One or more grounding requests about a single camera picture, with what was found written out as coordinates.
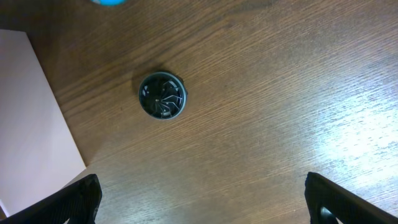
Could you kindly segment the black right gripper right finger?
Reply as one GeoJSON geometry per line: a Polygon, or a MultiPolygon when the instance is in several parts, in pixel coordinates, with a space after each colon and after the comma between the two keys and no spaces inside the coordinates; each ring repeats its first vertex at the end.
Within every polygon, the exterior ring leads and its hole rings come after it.
{"type": "Polygon", "coordinates": [[[315,172],[307,174],[304,195],[311,224],[397,223],[397,217],[315,172]]]}

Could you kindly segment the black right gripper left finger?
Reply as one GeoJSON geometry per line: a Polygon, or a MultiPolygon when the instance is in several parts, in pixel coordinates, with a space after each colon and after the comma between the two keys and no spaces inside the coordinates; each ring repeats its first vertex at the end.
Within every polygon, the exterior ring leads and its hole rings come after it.
{"type": "Polygon", "coordinates": [[[98,176],[90,174],[1,220],[1,224],[95,224],[101,199],[98,176]]]}

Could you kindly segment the open white cardboard box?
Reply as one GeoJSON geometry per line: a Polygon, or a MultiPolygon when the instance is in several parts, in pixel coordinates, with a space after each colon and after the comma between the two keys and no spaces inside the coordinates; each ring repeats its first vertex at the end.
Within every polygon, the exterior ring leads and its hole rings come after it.
{"type": "Polygon", "coordinates": [[[1,208],[54,194],[86,166],[27,34],[1,31],[1,208]]]}

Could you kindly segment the black round disc toy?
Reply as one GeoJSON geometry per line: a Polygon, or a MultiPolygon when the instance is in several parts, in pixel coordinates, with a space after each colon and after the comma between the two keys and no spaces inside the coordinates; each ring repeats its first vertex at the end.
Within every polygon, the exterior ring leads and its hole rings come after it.
{"type": "Polygon", "coordinates": [[[183,80],[165,70],[151,73],[139,85],[140,105],[155,119],[168,120],[179,116],[186,106],[187,97],[183,80]]]}

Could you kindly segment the blue toy ball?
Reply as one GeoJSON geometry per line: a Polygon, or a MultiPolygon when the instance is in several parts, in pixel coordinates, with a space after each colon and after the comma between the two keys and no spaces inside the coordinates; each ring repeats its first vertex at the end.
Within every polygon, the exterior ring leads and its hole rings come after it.
{"type": "Polygon", "coordinates": [[[90,0],[91,2],[101,6],[117,6],[124,4],[127,0],[90,0]]]}

